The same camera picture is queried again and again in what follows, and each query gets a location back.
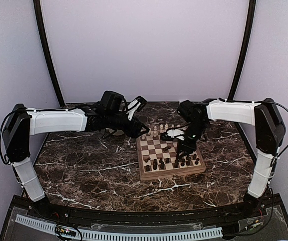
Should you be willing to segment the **dark knight piece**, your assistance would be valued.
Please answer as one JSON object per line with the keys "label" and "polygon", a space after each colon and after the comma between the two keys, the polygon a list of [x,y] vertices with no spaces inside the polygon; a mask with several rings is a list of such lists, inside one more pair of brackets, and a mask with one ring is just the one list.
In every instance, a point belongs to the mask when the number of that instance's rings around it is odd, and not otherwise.
{"label": "dark knight piece", "polygon": [[166,152],[166,151],[168,151],[169,149],[171,149],[172,148],[172,146],[166,146],[166,147],[164,147],[162,150],[164,151],[164,152]]}

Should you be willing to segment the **dark tall piece front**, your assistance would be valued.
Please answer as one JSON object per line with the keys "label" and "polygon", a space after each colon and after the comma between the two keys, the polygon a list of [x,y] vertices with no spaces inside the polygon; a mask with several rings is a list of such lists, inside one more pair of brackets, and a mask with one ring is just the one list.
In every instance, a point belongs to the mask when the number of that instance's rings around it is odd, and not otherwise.
{"label": "dark tall piece front", "polygon": [[157,159],[153,160],[153,170],[156,170],[158,167]]}

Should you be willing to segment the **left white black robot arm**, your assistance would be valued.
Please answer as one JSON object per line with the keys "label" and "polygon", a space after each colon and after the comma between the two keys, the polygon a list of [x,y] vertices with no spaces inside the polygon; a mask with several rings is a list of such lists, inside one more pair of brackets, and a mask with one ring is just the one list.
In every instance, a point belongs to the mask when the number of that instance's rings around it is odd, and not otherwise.
{"label": "left white black robot arm", "polygon": [[54,208],[44,200],[45,192],[30,160],[30,136],[62,131],[94,132],[108,128],[138,138],[149,132],[149,127],[134,116],[143,106],[138,101],[124,110],[108,108],[98,102],[71,109],[34,109],[17,104],[1,124],[0,145],[5,149],[1,159],[4,164],[12,166],[19,183],[30,200],[35,202],[34,211],[43,219],[49,219]]}

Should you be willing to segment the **dark rook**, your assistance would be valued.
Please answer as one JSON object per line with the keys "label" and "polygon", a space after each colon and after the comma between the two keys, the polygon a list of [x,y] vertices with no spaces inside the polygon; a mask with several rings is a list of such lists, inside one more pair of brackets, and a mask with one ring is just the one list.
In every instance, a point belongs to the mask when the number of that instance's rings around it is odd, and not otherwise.
{"label": "dark rook", "polygon": [[146,165],[145,170],[146,170],[146,172],[151,171],[150,170],[150,165]]}

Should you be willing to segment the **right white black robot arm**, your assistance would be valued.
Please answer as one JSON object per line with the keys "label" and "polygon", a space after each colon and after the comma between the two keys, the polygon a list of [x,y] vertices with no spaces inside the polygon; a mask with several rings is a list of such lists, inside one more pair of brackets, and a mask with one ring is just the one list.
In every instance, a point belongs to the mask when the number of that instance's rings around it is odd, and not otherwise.
{"label": "right white black robot arm", "polygon": [[260,198],[273,178],[273,170],[283,150],[281,146],[286,126],[278,110],[280,106],[273,99],[263,101],[233,101],[206,99],[193,103],[182,102],[178,114],[187,122],[187,129],[169,128],[167,135],[179,140],[177,157],[191,154],[196,142],[205,132],[210,121],[229,121],[249,124],[255,127],[257,160],[247,193]]}

